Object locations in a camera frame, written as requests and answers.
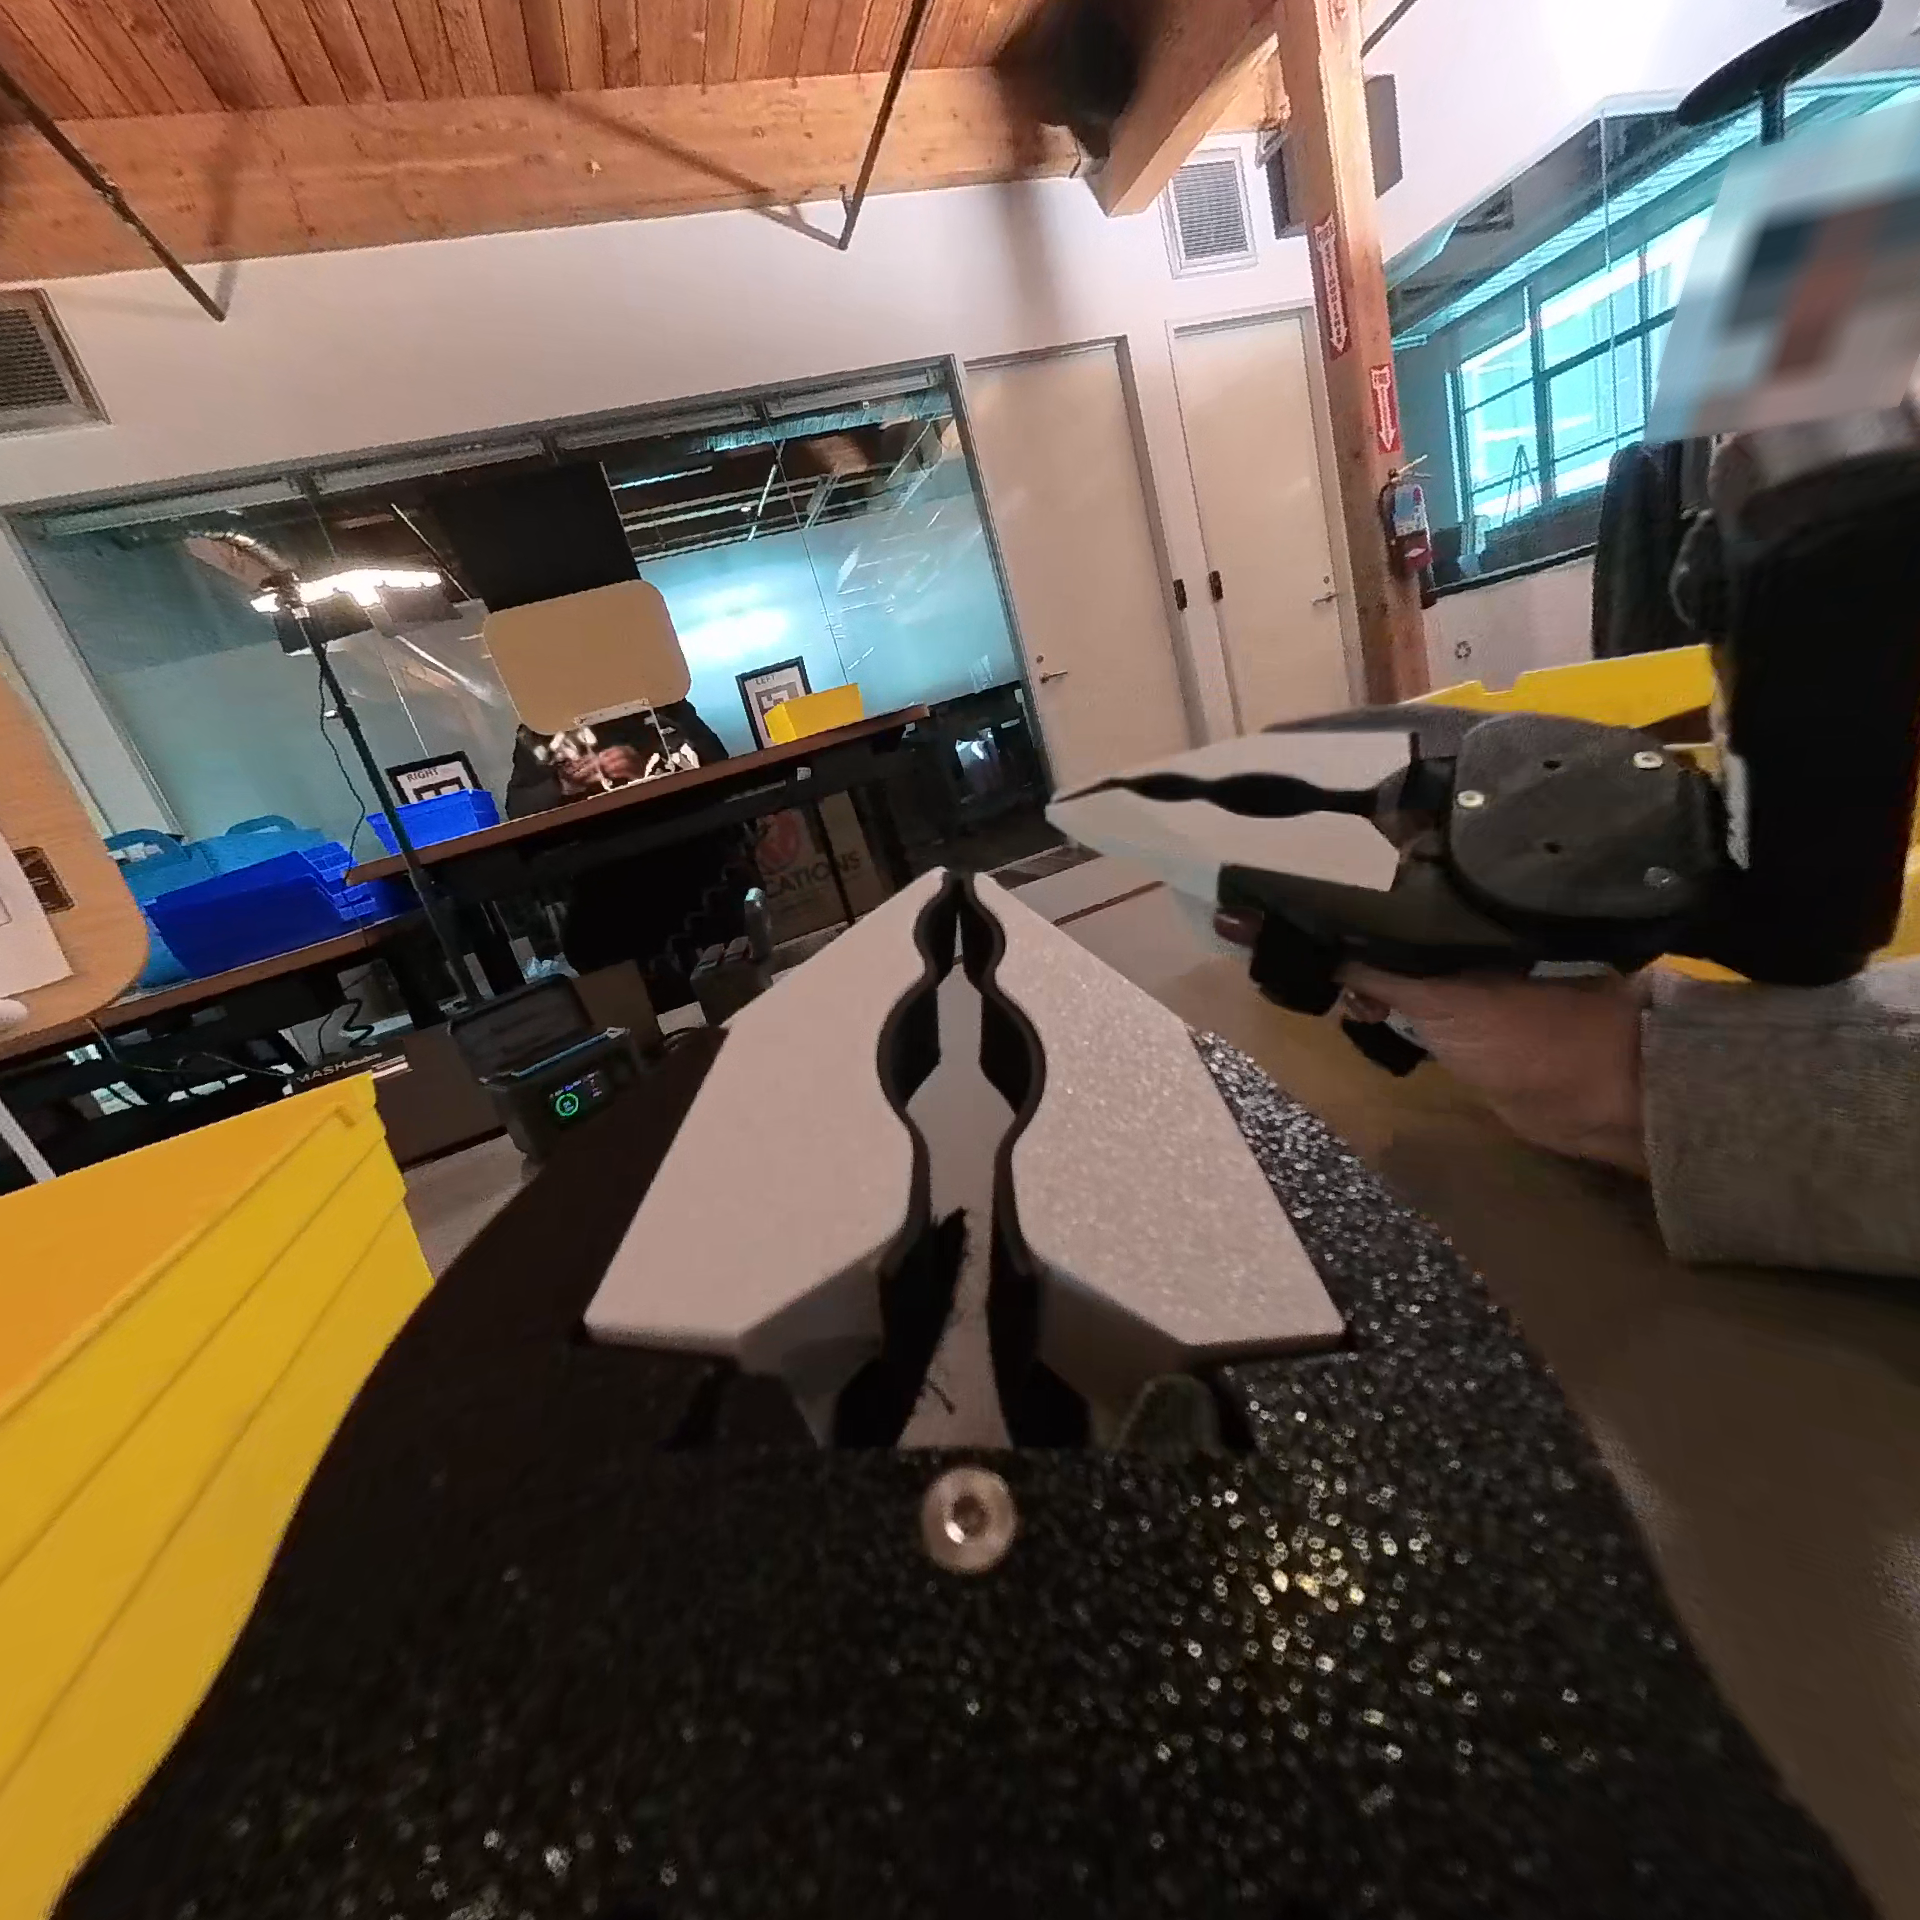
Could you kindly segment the wooden post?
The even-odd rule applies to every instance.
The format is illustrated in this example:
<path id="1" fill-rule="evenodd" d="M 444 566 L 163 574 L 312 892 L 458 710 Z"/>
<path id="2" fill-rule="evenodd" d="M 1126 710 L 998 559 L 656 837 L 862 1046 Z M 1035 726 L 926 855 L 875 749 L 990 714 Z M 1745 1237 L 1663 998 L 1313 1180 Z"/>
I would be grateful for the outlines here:
<path id="1" fill-rule="evenodd" d="M 1306 241 L 1308 228 L 1330 213 L 1338 213 L 1342 228 L 1353 343 L 1336 363 L 1324 357 L 1336 486 L 1346 527 L 1366 695 L 1372 705 L 1395 705 L 1426 695 L 1431 670 L 1420 588 L 1388 564 L 1377 510 L 1386 476 L 1404 467 L 1408 455 L 1401 446 L 1400 455 L 1383 457 L 1369 404 L 1369 365 L 1395 365 L 1395 350 L 1361 73 L 1361 6 L 1281 3 L 1275 26 L 1288 95 L 1281 150 L 1290 172 L 1290 205 Z"/>

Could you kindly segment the person's right hand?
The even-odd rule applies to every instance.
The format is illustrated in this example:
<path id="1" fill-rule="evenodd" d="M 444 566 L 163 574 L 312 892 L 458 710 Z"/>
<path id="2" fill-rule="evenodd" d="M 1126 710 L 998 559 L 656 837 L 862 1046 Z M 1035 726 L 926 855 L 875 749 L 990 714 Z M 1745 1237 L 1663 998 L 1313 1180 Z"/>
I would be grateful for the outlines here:
<path id="1" fill-rule="evenodd" d="M 1643 977 L 1418 979 L 1348 965 L 1340 983 L 1355 1017 L 1404 1017 L 1516 1138 L 1647 1180 Z"/>

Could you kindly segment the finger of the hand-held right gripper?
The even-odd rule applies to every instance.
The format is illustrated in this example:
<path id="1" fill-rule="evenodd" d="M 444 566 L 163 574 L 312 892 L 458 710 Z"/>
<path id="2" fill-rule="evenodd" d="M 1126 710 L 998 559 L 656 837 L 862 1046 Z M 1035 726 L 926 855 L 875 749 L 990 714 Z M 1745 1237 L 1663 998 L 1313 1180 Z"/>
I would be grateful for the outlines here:
<path id="1" fill-rule="evenodd" d="M 1415 721 L 1342 714 L 1218 741 L 1118 774 L 1118 791 L 1169 807 L 1209 805 L 1238 818 L 1383 818 L 1420 747 Z"/>
<path id="2" fill-rule="evenodd" d="M 1272 821 L 1211 799 L 1150 799 L 1118 783 L 1050 802 L 1048 821 L 1078 846 L 1130 860 L 1209 906 L 1225 869 L 1386 894 L 1401 865 L 1401 853 L 1362 818 L 1314 811 Z"/>

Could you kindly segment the black round lamp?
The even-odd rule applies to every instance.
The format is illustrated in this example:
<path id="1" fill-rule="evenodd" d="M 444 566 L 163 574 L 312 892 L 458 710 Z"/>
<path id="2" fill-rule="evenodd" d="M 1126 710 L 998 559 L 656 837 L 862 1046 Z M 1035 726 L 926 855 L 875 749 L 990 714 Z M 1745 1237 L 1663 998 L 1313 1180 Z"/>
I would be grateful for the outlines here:
<path id="1" fill-rule="evenodd" d="M 1788 90 L 1860 41 L 1884 3 L 1828 3 L 1800 14 L 1727 61 L 1675 105 L 1680 127 L 1715 127 L 1748 107 L 1760 114 L 1760 143 L 1785 139 Z"/>

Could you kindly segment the dark wooden table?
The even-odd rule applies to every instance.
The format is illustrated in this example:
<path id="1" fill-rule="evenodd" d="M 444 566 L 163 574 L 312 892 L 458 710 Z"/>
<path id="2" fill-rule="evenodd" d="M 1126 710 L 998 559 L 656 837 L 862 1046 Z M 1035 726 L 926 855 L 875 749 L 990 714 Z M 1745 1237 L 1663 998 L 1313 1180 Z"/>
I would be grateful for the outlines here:
<path id="1" fill-rule="evenodd" d="M 551 807 L 431 846 L 418 865 L 455 906 L 556 894 L 611 861 L 651 855 L 722 827 L 751 826 L 785 809 L 817 809 L 832 795 L 854 795 L 873 857 L 894 894 L 913 873 L 891 783 L 905 771 L 908 738 L 929 721 L 930 709 L 908 707 L 857 726 L 722 758 L 700 771 L 624 783 L 594 799 Z"/>
<path id="2" fill-rule="evenodd" d="M 344 971 L 366 967 L 396 942 L 427 930 L 425 911 L 415 907 L 391 919 L 377 919 L 320 945 L 244 962 L 227 971 L 195 977 L 172 987 L 132 991 L 111 1002 L 98 1014 L 76 1014 L 31 1041 L 4 1041 L 3 1066 L 22 1067 L 96 1042 L 98 1035 L 155 1029 L 170 1020 L 185 1020 L 200 1011 L 235 1011 L 254 1002 L 289 1002 L 292 987 L 284 981 L 337 981 Z"/>

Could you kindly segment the stack of blue bins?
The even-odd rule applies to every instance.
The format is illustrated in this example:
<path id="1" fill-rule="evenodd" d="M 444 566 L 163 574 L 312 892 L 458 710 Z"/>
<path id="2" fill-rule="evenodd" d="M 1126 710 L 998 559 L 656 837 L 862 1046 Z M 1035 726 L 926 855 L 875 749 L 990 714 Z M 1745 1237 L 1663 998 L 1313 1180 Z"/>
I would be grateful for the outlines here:
<path id="1" fill-rule="evenodd" d="M 350 879 L 350 844 L 279 813 L 204 838 L 116 831 L 105 847 L 148 930 L 143 991 L 330 945 L 418 907 L 406 876 Z"/>

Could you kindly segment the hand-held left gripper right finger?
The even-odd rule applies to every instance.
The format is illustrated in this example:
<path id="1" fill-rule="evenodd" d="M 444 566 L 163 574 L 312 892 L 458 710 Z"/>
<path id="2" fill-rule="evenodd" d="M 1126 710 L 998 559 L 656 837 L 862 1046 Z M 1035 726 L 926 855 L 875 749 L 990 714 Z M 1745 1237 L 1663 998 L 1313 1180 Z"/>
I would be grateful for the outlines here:
<path id="1" fill-rule="evenodd" d="M 987 1330 L 1018 1450 L 1166 1379 L 1340 1354 L 1346 1326 L 1187 1022 L 987 878 L 961 886 L 979 1061 L 1014 1115 Z"/>

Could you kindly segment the brown cardboard box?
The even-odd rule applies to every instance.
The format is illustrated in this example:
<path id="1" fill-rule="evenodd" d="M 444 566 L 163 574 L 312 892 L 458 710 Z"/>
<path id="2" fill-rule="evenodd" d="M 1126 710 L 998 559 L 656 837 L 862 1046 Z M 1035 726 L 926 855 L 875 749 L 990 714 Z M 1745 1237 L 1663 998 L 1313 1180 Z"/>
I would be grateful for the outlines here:
<path id="1" fill-rule="evenodd" d="M 891 894 L 851 795 L 759 818 L 753 857 L 779 945 L 862 919 Z"/>

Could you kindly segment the white door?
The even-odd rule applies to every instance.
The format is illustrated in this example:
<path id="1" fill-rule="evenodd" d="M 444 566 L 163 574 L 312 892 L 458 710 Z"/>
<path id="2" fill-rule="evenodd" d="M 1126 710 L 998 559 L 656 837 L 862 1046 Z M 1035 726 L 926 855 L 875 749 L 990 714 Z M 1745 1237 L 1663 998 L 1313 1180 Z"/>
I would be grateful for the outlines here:
<path id="1" fill-rule="evenodd" d="M 1235 724 L 1342 709 L 1353 670 L 1306 321 L 1180 326 L 1171 359 Z"/>
<path id="2" fill-rule="evenodd" d="M 967 363 L 966 404 L 1054 787 L 1187 747 L 1120 346 Z"/>

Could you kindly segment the large window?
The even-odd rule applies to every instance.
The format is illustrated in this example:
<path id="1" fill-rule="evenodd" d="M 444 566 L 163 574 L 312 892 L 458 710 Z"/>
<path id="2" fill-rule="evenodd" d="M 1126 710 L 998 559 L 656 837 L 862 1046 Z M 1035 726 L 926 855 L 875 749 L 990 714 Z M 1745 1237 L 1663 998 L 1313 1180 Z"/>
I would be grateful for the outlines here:
<path id="1" fill-rule="evenodd" d="M 1593 547 L 1705 228 L 1696 143 L 1672 110 L 1602 111 L 1392 262 L 1434 590 Z"/>

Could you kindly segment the white wall vent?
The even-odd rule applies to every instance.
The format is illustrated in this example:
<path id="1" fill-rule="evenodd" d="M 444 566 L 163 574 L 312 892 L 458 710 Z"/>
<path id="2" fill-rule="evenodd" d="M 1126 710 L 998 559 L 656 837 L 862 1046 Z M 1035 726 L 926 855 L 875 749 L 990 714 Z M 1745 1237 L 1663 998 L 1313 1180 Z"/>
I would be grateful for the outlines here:
<path id="1" fill-rule="evenodd" d="M 3 436 L 16 438 L 107 413 L 41 290 L 3 293 Z"/>
<path id="2" fill-rule="evenodd" d="M 1258 265 L 1258 234 L 1244 155 L 1235 146 L 1192 155 L 1162 193 L 1174 278 L 1247 271 Z"/>

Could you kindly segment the black portable power station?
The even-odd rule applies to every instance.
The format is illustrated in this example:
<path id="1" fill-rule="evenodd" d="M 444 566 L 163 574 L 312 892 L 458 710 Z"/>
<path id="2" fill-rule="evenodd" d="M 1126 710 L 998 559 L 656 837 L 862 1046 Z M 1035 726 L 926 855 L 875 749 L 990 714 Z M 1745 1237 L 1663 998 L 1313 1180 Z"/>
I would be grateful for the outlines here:
<path id="1" fill-rule="evenodd" d="M 598 1025 L 569 973 L 480 998 L 450 1013 L 447 1027 L 528 1167 L 550 1164 L 567 1138 L 640 1081 L 633 1030 Z"/>

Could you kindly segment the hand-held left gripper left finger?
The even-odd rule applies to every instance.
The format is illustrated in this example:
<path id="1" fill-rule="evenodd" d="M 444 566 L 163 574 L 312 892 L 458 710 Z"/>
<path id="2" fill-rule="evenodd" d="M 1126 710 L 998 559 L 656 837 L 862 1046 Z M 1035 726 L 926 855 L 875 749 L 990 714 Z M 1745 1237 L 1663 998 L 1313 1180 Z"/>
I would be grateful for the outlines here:
<path id="1" fill-rule="evenodd" d="M 905 1439 L 970 1247 L 911 1115 L 962 901 L 950 870 L 915 879 L 728 1022 L 585 1310 L 594 1341 L 778 1382 L 826 1447 Z"/>

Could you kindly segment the stacked yellow plastic bin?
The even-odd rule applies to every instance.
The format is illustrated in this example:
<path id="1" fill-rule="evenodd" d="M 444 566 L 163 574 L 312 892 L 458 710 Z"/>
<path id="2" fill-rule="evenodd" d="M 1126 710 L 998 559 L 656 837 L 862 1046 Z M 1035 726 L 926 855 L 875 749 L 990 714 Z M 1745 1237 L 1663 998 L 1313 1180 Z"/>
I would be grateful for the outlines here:
<path id="1" fill-rule="evenodd" d="M 4 1916 L 167 1759 L 432 1286 L 363 1071 L 4 1196 Z"/>

